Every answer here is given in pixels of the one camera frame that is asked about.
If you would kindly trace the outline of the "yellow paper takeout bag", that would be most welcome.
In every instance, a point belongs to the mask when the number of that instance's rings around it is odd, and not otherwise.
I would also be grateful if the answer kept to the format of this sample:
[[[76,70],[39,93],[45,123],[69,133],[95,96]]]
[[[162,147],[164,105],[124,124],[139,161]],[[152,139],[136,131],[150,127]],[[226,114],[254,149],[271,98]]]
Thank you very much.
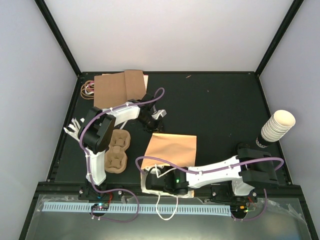
[[[141,190],[143,193],[156,195],[158,197],[155,212],[163,221],[169,221],[178,210],[179,198],[176,196],[176,204],[170,217],[164,218],[160,212],[158,204],[161,197],[173,197],[172,193],[164,190],[147,189],[147,177],[155,175],[157,180],[167,177],[176,168],[162,162],[166,160],[179,167],[194,167],[197,152],[197,137],[195,135],[153,133],[147,146],[144,158],[142,159],[141,169],[145,172],[140,175]]]

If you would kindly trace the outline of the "cardboard cup carrier stack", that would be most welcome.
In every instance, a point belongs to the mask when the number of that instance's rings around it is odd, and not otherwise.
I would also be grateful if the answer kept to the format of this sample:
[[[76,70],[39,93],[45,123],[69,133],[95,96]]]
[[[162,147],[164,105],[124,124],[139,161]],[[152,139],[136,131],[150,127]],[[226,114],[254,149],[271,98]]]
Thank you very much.
[[[131,135],[127,130],[114,129],[104,155],[104,170],[107,173],[120,174],[127,167],[128,157],[126,150],[129,148]]]

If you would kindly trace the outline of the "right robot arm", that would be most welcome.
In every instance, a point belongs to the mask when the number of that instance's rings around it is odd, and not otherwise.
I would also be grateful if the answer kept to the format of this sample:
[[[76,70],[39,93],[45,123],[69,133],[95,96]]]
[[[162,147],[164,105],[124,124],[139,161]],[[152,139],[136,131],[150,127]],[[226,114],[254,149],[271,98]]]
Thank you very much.
[[[250,148],[239,148],[235,156],[203,166],[182,167],[161,160],[142,171],[141,190],[159,197],[192,198],[195,189],[229,182],[228,198],[238,202],[255,188],[278,186],[276,171],[283,164],[282,158]]]

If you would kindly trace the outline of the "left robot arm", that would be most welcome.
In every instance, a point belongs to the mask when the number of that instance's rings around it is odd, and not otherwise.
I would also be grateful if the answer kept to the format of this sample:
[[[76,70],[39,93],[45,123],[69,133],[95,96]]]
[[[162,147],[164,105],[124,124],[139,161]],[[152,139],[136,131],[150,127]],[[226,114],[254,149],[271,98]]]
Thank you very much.
[[[164,109],[155,111],[155,103],[163,97],[146,94],[142,99],[131,99],[124,104],[100,109],[92,107],[84,119],[77,137],[85,153],[86,179],[91,183],[89,193],[97,200],[108,192],[105,172],[105,152],[112,140],[114,128],[131,120],[138,120],[151,132],[162,128],[162,119],[167,114]]]

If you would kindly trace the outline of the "brown flat paper bag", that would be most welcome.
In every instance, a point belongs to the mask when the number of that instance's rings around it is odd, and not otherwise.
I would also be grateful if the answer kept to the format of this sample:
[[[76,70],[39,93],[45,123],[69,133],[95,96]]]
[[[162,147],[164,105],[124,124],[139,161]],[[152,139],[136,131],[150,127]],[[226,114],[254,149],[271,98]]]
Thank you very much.
[[[131,99],[142,99],[147,93],[148,78],[142,70],[96,75],[82,85],[80,95],[93,100],[100,109],[116,107]]]

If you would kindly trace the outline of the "cup of wrapped straws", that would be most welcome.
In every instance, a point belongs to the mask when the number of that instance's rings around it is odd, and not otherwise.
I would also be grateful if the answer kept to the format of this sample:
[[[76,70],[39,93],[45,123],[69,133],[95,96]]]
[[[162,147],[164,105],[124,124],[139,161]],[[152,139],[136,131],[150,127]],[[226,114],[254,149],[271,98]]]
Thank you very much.
[[[81,118],[79,121],[76,118],[72,118],[70,124],[67,127],[64,127],[63,130],[66,134],[71,136],[77,142],[80,141],[78,133],[81,128],[81,124],[85,121],[84,118]]]

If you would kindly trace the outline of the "stack of paper cups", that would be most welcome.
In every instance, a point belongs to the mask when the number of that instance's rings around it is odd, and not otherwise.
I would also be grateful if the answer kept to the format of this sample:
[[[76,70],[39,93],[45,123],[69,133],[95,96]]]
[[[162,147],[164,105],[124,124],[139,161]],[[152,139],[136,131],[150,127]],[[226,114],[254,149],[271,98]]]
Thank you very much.
[[[256,138],[256,145],[260,148],[267,148],[279,141],[294,125],[296,119],[287,110],[277,110],[263,125],[260,134]]]

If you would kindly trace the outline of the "black frame post left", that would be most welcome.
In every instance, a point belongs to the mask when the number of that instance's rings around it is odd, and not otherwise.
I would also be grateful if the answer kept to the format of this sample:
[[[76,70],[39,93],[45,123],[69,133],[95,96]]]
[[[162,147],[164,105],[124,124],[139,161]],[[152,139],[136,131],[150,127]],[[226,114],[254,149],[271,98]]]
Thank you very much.
[[[49,10],[46,2],[44,0],[34,0],[38,9],[40,10],[44,20],[46,21],[48,27],[50,28],[52,34],[54,35],[58,45],[60,46],[64,56],[66,57],[68,63],[70,64],[73,72],[78,77],[82,74],[70,48],[68,47],[67,42],[65,41],[51,11]]]

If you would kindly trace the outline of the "black frame post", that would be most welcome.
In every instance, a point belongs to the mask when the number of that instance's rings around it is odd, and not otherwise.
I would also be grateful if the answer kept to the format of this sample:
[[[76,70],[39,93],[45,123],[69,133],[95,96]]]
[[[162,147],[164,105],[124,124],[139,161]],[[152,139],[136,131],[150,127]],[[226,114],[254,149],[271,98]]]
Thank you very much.
[[[277,49],[279,43],[281,42],[283,36],[285,35],[286,31],[288,30],[289,26],[291,25],[293,19],[295,18],[296,14],[298,13],[301,5],[303,4],[304,0],[293,0],[287,13],[285,14],[281,24],[279,25],[274,37],[272,38],[266,52],[264,53],[257,69],[255,70],[255,75],[260,77],[263,73],[264,69],[266,68],[269,60],[271,59],[273,53]]]
[[[52,34],[54,35],[58,45],[60,46],[64,56],[66,57],[68,63],[70,64],[73,72],[78,77],[82,74],[70,48],[68,47],[67,42],[65,41],[51,11],[49,10],[46,2],[44,0],[34,0],[38,9],[40,10],[44,20],[46,21],[48,27],[50,28]]]

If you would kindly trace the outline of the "black frame post right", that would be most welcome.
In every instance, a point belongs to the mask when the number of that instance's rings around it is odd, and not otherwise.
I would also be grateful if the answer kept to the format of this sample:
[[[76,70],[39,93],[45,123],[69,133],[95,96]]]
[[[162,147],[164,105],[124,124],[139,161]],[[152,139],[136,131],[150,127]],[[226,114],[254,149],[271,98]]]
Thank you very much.
[[[255,70],[255,75],[260,77],[263,73],[264,69],[266,68],[269,60],[271,59],[273,53],[277,49],[279,43],[281,42],[283,36],[285,35],[286,31],[288,30],[289,26],[291,25],[293,19],[295,18],[296,14],[298,13],[301,5],[303,4],[304,0],[293,0],[287,13],[285,14],[281,24],[279,25],[274,37],[272,38],[266,52],[264,53],[257,69]]]

